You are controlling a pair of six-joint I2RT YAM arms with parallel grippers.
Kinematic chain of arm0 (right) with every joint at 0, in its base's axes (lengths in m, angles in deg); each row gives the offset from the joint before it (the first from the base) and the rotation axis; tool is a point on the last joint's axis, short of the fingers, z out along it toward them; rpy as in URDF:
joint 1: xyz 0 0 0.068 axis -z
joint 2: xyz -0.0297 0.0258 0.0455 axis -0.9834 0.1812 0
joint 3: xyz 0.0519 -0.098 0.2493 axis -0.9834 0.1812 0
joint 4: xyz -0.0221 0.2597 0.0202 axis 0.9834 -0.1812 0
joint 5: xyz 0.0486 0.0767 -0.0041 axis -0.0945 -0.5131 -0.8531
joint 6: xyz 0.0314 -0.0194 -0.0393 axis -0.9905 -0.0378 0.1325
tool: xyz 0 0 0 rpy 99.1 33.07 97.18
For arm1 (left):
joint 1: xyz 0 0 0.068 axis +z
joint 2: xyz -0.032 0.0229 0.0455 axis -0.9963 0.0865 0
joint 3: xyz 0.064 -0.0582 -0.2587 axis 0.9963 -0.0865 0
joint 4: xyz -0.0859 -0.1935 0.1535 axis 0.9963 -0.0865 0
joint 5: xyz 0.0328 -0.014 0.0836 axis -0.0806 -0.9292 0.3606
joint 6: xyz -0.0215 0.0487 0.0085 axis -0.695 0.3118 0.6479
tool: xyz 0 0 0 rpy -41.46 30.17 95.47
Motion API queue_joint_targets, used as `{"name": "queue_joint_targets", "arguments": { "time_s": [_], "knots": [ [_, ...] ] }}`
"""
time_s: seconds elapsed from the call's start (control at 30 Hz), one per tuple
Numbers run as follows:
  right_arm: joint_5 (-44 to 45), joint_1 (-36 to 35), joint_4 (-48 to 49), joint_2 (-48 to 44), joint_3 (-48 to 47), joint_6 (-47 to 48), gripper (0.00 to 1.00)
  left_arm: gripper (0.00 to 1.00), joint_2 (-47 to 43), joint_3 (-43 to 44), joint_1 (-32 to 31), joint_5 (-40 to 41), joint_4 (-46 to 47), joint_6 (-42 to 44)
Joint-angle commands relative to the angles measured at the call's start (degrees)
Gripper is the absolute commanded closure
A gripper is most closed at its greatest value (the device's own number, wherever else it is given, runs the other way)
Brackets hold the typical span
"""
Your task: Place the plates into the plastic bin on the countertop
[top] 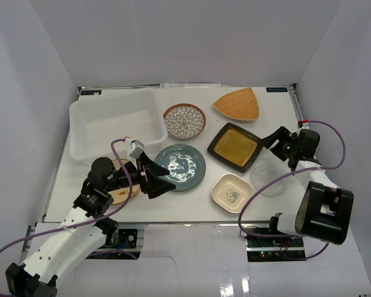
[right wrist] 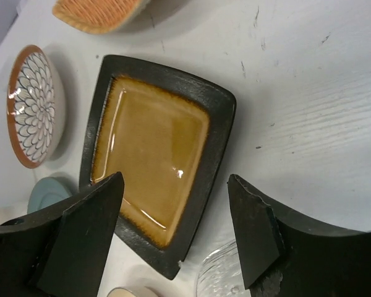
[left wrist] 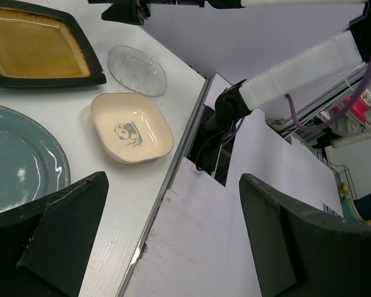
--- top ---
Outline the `teal round ceramic plate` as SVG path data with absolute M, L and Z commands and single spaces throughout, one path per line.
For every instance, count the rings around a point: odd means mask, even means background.
M 206 172 L 203 155 L 193 146 L 173 144 L 164 148 L 156 157 L 155 162 L 169 170 L 163 179 L 173 183 L 173 192 L 185 192 L 198 186 Z

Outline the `cream bird-painted round plate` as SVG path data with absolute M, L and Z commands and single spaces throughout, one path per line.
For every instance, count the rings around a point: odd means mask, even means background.
M 114 167 L 117 171 L 121 169 L 121 165 L 118 160 L 113 160 Z M 113 205 L 120 205 L 122 204 L 129 195 L 129 187 L 120 188 L 114 191 L 110 191 L 109 194 L 113 197 Z M 132 194 L 131 197 L 135 196 L 140 190 L 140 186 L 138 184 L 134 184 L 132 186 Z

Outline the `black square amber plate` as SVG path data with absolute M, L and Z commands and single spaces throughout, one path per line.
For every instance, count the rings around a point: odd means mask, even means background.
M 226 123 L 214 137 L 207 152 L 240 173 L 246 173 L 262 151 L 263 141 L 255 134 Z

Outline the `woven bamboo fan-shaped tray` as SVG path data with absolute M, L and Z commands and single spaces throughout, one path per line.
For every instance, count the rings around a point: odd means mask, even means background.
M 260 116 L 257 97 L 251 87 L 227 93 L 213 103 L 222 115 L 238 121 L 255 121 Z

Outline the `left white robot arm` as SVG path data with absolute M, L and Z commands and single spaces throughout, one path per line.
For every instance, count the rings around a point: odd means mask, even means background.
M 83 182 L 61 230 L 54 232 L 21 264 L 11 264 L 6 272 L 12 296 L 56 296 L 59 284 L 84 259 L 102 246 L 117 243 L 119 224 L 106 216 L 114 199 L 110 194 L 138 185 L 150 199 L 175 189 L 165 180 L 169 170 L 150 160 L 145 153 L 116 168 L 108 157 L 96 159 Z

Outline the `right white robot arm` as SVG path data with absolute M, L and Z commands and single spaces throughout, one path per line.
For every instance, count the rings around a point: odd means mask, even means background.
M 294 214 L 276 213 L 267 231 L 268 242 L 282 246 L 290 236 L 308 236 L 343 244 L 351 218 L 354 195 L 331 182 L 314 158 L 320 134 L 308 129 L 290 132 L 280 127 L 263 139 L 265 148 L 282 161 L 303 185 L 305 192 Z

